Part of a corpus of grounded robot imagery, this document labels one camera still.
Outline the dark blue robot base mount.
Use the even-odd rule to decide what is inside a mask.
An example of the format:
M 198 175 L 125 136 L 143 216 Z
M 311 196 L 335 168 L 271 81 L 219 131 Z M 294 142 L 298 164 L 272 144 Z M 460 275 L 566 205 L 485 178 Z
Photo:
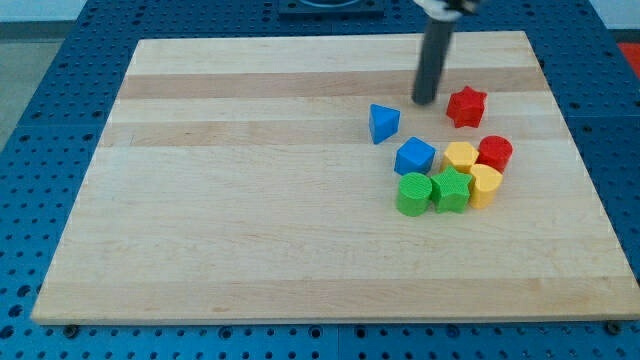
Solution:
M 384 0 L 277 0 L 280 17 L 382 15 Z

